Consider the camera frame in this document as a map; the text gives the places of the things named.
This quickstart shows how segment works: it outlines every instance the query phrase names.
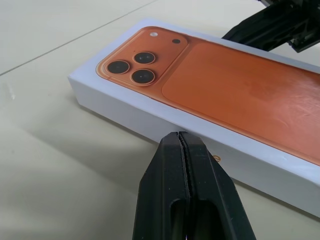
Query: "white table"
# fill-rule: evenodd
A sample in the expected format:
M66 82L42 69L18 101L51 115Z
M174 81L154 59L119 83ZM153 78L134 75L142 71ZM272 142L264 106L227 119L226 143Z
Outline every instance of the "white table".
M253 0L0 0L0 239L131 239L157 145L80 107L67 75L145 17L221 37L261 9ZM317 64L320 47L275 52ZM318 218L236 187L257 239L319 239Z

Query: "orange phone image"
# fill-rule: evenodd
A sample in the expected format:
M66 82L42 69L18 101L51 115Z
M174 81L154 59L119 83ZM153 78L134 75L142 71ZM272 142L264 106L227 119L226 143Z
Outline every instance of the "orange phone image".
M103 59L111 82L320 166L320 75L160 27Z

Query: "phone box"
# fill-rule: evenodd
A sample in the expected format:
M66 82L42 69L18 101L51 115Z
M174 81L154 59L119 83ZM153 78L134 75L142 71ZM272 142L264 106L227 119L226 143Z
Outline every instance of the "phone box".
M97 65L144 27L160 27L320 73L320 67L154 19L126 31L68 76L80 105L159 142L170 132L199 136L230 177L320 217L320 166L105 80Z

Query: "white box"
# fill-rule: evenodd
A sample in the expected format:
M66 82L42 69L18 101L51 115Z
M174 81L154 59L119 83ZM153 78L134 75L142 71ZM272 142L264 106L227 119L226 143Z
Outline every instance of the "white box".
M154 19L139 22L68 76L80 105L159 142L170 132L202 138L230 177L320 217L320 166L228 130L190 113L107 81L96 66L144 27L155 26L205 39L315 73L320 67L194 32Z

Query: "tile grout line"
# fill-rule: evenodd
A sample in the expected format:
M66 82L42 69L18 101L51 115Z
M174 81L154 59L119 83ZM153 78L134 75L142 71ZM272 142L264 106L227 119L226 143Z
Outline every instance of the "tile grout line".
M103 25L101 25L101 26L99 26L99 27L91 30L91 31L86 32L85 34L82 34L82 35L80 35L80 36L78 36L78 37L76 37L76 38L74 38L74 39L72 39L72 40L70 40L70 41L67 41L66 43L64 43L64 44L62 44L62 45L59 45L59 46L57 46L57 47L55 47L55 48L53 48L53 49L51 49L51 50L49 50L49 51L47 51L47 52L39 55L39 56L36 56L36 57L34 57L34 58L32 58L32 59L24 62L24 63L21 63L21 64L18 65L18 66L15 66L15 67L7 70L7 71L4 71L4 72L0 73L0 76L5 75L5 74L7 74L7 73L9 73L9 72L17 69L17 68L20 68L21 66L23 66L23 65L25 65L25 64L28 64L28 63L30 63L30 62L38 59L38 58L41 58L41 57L44 56L44 55L47 55L47 54L49 54L49 53L51 53L51 52L53 52L53 51L55 51L55 50L57 50L57 49L65 46L65 45L67 45L67 44L69 44L69 43L74 42L75 40L78 40L78 39L80 39L80 38L82 38L82 37L84 37L84 36L86 36L86 35L94 32L94 31L98 30L98 29L101 29L101 28L107 26L108 24L111 24L111 23L113 23L113 22L115 22L115 21L117 21L117 20L119 20L119 19L121 19L121 18L123 18L123 17L125 17L125 16L128 16L129 14L132 14L133 12L135 12L135 11L137 11L137 10L139 10L139 9L142 9L142 8L144 8L145 6L148 6L148 5L150 5L150 4L152 4L152 3L156 2L156 1L158 1L158 0L153 0L153 1L151 1L151 2L148 2L148 3L146 3L145 5L142 5L142 6L136 8L136 9L134 9L134 10L132 10L132 11L130 11L130 12L122 15L122 16L117 17L116 19L113 19L113 20L111 20L111 21L109 21L109 22L107 22L107 23L105 23L105 24L103 24Z

